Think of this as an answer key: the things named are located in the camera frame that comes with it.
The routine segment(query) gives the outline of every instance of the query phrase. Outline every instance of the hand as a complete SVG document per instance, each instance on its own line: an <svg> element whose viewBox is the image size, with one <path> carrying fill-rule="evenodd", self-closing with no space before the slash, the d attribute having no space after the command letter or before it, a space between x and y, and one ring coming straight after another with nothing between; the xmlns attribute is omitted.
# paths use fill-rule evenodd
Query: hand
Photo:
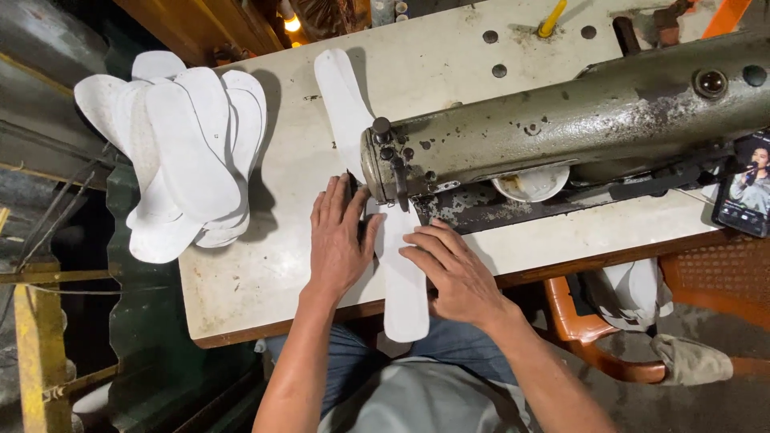
<svg viewBox="0 0 770 433"><path fill-rule="evenodd" d="M439 316L467 322L480 329L505 315L515 304L497 289L492 273L444 221L415 227L403 240L416 247L399 250L436 285L432 307Z"/></svg>
<svg viewBox="0 0 770 433"><path fill-rule="evenodd" d="M339 302L372 261L374 239L383 215L374 215L367 223L363 239L358 240L358 223L369 198L369 190L361 188L348 203L348 175L332 176L313 203L310 214L312 248L310 250L310 282L308 287Z"/></svg>

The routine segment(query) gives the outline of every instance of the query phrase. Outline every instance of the singer on phone screen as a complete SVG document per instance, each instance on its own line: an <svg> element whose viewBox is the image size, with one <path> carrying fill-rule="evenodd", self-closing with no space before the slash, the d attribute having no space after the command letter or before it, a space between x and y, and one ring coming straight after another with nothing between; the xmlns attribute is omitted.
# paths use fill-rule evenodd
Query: singer on phone screen
<svg viewBox="0 0 770 433"><path fill-rule="evenodd" d="M768 177L768 151L770 146L757 147L746 171L736 174L730 185L730 200L763 214L770 209L770 177Z"/></svg>

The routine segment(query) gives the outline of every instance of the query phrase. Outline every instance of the right hand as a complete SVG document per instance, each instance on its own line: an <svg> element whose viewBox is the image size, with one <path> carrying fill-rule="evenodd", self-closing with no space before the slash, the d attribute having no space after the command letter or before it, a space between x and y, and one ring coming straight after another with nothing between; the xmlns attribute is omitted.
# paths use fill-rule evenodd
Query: right hand
<svg viewBox="0 0 770 433"><path fill-rule="evenodd" d="M434 218L431 225L415 227L403 240L419 247L399 252L436 285L438 298L432 304L438 316L484 329L515 307L497 289L479 257L444 221Z"/></svg>

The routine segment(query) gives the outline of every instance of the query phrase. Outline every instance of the left hand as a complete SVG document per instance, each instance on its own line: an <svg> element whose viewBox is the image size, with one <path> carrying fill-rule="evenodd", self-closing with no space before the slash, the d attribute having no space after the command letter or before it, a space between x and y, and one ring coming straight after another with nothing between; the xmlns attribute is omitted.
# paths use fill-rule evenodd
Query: left hand
<svg viewBox="0 0 770 433"><path fill-rule="evenodd" d="M361 188L348 203L346 192L349 176L332 176L313 204L310 223L313 228L310 251L310 282L315 294L329 296L339 302L372 261L374 239L383 220L373 215L358 240L358 223L369 198L369 190Z"/></svg>

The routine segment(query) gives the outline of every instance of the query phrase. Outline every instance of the person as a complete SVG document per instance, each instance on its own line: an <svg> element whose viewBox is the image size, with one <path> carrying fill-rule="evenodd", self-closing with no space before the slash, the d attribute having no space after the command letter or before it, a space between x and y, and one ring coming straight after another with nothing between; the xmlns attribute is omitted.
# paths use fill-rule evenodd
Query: person
<svg viewBox="0 0 770 433"><path fill-rule="evenodd" d="M310 280L289 334L267 341L276 366L253 431L526 431L523 397L548 433L616 431L442 221L403 237L413 246L401 255L438 290L430 308L440 317L409 357L391 361L332 325L337 304L373 258L383 218L372 216L359 240L368 191L348 201L348 188L348 175L334 176L313 204Z"/></svg>
<svg viewBox="0 0 770 433"><path fill-rule="evenodd" d="M746 171L733 177L730 185L730 200L767 215L770 209L770 177L768 177L767 165L768 148L754 149L752 163L746 166Z"/></svg>

